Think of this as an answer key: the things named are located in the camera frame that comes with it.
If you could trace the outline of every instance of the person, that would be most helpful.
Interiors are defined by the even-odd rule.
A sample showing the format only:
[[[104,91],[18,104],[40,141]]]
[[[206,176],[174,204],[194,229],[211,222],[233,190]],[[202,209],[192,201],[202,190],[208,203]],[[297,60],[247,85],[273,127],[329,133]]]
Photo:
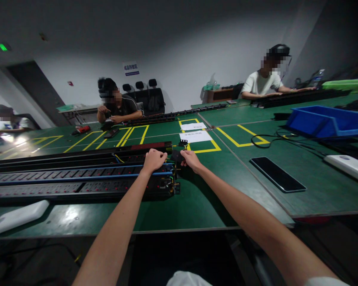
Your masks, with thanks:
[[[261,68],[250,74],[241,90],[241,97],[244,99],[256,99],[260,97],[270,97],[282,95],[285,92],[298,92],[315,89],[307,87],[303,89],[290,89],[281,82],[280,76],[273,74],[273,70],[289,56],[290,48],[284,44],[277,44],[269,49],[269,52],[261,61]]]
[[[182,150],[181,155],[184,157],[181,165],[189,166],[205,180],[235,221],[273,260],[288,285],[347,285],[260,204],[202,165],[194,151]],[[73,282],[74,286],[116,284],[146,185],[153,171],[166,158],[167,153],[155,149],[146,153],[139,176],[94,240]],[[196,274],[178,271],[167,285],[210,284]]]
[[[36,129],[31,120],[15,115],[12,108],[2,104],[0,104],[0,121],[4,121],[0,136],[4,133],[19,134]]]
[[[106,114],[110,114],[110,120],[115,124],[143,116],[143,110],[138,108],[134,99],[129,95],[120,93],[116,83],[111,78],[98,80],[99,96],[104,105],[98,107],[97,119],[99,123],[106,121]]]

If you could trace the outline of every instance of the doorway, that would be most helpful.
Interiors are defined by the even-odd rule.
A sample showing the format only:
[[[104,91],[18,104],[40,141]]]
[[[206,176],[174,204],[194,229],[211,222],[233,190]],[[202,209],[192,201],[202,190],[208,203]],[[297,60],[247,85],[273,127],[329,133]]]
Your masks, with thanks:
[[[35,61],[8,66],[7,70],[56,126],[69,125],[66,118],[56,109],[64,106],[64,101]]]

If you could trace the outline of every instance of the plastic bottle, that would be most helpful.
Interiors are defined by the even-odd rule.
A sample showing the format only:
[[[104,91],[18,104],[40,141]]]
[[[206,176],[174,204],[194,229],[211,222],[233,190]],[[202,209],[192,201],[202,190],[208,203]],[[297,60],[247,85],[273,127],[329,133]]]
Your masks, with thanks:
[[[311,82],[308,86],[309,87],[317,87],[318,83],[321,81],[321,79],[323,77],[324,71],[325,70],[319,70],[319,72],[313,77],[313,79],[311,80]]]

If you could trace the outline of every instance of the blue storage box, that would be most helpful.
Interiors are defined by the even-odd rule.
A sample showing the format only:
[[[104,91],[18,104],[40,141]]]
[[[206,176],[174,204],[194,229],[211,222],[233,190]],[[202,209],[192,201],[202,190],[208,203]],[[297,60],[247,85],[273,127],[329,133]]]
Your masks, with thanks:
[[[358,112],[320,105],[292,108],[286,123],[317,138],[358,135]]]

